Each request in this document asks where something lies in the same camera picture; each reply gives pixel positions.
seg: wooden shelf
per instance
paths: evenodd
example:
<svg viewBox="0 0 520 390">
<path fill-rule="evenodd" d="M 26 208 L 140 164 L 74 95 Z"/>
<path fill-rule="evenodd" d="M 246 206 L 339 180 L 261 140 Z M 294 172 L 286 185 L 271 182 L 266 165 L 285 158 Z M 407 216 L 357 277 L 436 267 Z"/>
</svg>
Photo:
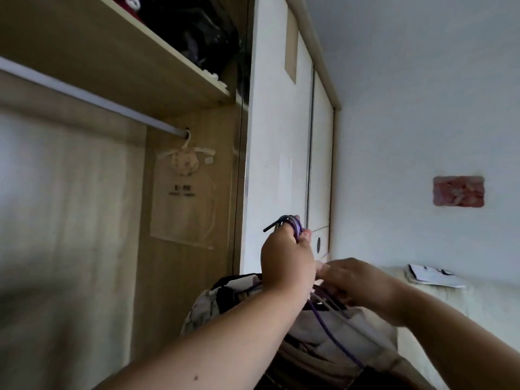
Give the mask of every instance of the wooden shelf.
<svg viewBox="0 0 520 390">
<path fill-rule="evenodd" d="M 2 0 L 0 56 L 156 118 L 234 102 L 112 0 Z"/>
</svg>

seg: metal rod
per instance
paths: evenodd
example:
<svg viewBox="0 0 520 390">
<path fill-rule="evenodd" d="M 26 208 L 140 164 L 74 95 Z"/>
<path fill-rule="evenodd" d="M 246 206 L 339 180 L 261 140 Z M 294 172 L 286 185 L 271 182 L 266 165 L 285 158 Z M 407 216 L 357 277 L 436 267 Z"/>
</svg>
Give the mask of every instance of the metal rod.
<svg viewBox="0 0 520 390">
<path fill-rule="evenodd" d="M 11 75 L 16 75 L 19 78 L 29 80 L 38 85 L 48 87 L 49 89 L 58 91 L 67 96 L 77 98 L 78 100 L 85 101 L 89 104 L 93 104 L 100 108 L 104 108 L 108 111 L 126 116 L 135 121 L 142 122 L 149 126 L 158 128 L 159 130 L 169 132 L 170 134 L 182 138 L 188 137 L 188 133 L 184 129 L 174 127 L 165 122 L 161 122 L 160 120 L 154 119 L 153 117 L 146 116 L 140 112 L 134 111 L 133 109 L 127 108 L 126 106 L 117 104 L 113 101 L 107 100 L 106 98 L 96 96 L 95 94 L 92 94 L 89 91 L 80 89 L 79 87 L 75 87 L 71 84 L 67 84 L 65 82 L 62 82 L 61 80 L 52 78 L 48 75 L 39 73 L 38 71 L 25 67 L 24 65 L 15 63 L 14 61 L 10 61 L 3 57 L 0 57 L 0 70 L 10 73 Z"/>
</svg>

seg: open wardrobe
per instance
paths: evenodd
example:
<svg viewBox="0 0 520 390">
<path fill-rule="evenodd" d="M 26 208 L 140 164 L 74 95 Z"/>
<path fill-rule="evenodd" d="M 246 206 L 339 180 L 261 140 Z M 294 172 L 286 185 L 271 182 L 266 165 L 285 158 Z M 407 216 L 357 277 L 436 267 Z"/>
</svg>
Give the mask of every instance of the open wardrobe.
<svg viewBox="0 0 520 390">
<path fill-rule="evenodd" d="M 2 389 L 156 354 L 280 215 L 329 259 L 340 104 L 304 0 L 2 1 Z"/>
</svg>

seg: pink picture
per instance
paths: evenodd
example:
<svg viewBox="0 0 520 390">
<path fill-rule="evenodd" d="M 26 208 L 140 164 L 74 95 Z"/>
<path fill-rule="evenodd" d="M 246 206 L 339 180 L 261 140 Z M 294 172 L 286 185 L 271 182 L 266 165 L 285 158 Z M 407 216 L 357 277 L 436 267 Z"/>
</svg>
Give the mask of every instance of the pink picture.
<svg viewBox="0 0 520 390">
<path fill-rule="evenodd" d="M 437 176 L 433 178 L 436 206 L 484 206 L 484 178 L 481 176 Z"/>
</svg>

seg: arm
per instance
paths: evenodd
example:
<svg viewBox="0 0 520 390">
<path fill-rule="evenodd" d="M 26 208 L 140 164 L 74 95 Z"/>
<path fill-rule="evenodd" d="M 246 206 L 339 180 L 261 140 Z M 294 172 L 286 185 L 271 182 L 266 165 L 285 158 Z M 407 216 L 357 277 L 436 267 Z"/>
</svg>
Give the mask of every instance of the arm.
<svg viewBox="0 0 520 390">
<path fill-rule="evenodd" d="M 329 264 L 318 271 L 326 287 L 407 327 L 452 390 L 520 388 L 520 354 L 456 309 L 368 263 Z"/>
<path fill-rule="evenodd" d="M 299 243 L 292 233 L 284 225 L 266 241 L 261 293 L 97 389 L 252 389 L 305 305 L 316 276 L 310 232 L 304 230 Z"/>
</svg>

